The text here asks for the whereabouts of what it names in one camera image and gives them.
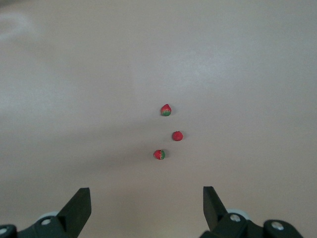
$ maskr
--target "glossy surface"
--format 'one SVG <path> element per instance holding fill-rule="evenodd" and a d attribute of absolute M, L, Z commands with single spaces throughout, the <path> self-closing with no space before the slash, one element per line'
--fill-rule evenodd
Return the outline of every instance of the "glossy surface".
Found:
<path fill-rule="evenodd" d="M 316 28 L 315 0 L 0 1 L 0 224 L 89 187 L 82 238 L 195 238 L 214 186 L 314 237 Z"/>

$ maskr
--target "black bracket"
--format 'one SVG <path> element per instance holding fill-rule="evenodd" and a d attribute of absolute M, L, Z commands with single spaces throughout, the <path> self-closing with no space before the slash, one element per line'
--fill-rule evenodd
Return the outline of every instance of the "black bracket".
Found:
<path fill-rule="evenodd" d="M 200 238 L 303 238 L 287 222 L 268 220 L 260 227 L 239 214 L 228 213 L 213 187 L 204 187 L 204 215 L 210 231 Z"/>
<path fill-rule="evenodd" d="M 77 238 L 90 214 L 89 188 L 81 188 L 56 216 L 41 218 L 19 232 L 15 225 L 1 225 L 0 238 Z"/>

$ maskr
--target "white surface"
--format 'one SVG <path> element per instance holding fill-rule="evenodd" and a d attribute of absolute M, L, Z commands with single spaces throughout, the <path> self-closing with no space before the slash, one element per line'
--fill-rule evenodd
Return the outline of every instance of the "white surface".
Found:
<path fill-rule="evenodd" d="M 315 237 L 317 1 L 0 2 L 0 224 L 88 186 L 82 238 L 196 238 L 212 185 Z"/>

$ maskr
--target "screw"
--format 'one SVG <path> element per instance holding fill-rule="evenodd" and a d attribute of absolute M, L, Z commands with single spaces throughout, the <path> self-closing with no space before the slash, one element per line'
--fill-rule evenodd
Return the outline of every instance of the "screw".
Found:
<path fill-rule="evenodd" d="M 230 216 L 230 219 L 231 219 L 232 221 L 234 221 L 234 222 L 240 222 L 240 221 L 241 221 L 240 217 L 239 217 L 237 214 L 232 214 L 232 215 Z"/>
<path fill-rule="evenodd" d="M 272 227 L 279 230 L 279 231 L 282 231 L 284 230 L 284 227 L 282 224 L 280 224 L 279 222 L 272 222 Z"/>
<path fill-rule="evenodd" d="M 8 230 L 7 228 L 2 228 L 2 229 L 0 229 L 0 235 L 6 233 L 7 230 Z"/>
<path fill-rule="evenodd" d="M 42 226 L 45 226 L 45 225 L 47 225 L 47 224 L 49 224 L 49 223 L 51 223 L 51 219 L 50 219 L 50 218 L 45 219 L 45 220 L 42 220 L 41 225 L 42 225 Z"/>

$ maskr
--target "strawberry with green top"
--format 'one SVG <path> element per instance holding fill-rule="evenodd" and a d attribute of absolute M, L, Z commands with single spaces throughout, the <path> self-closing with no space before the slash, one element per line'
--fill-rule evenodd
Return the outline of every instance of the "strawberry with green top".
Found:
<path fill-rule="evenodd" d="M 160 114 L 164 117 L 169 116 L 171 112 L 172 112 L 172 109 L 170 108 L 169 104 L 164 105 L 160 110 Z"/>
<path fill-rule="evenodd" d="M 158 160 L 163 160 L 165 158 L 165 152 L 163 150 L 156 150 L 153 156 Z"/>

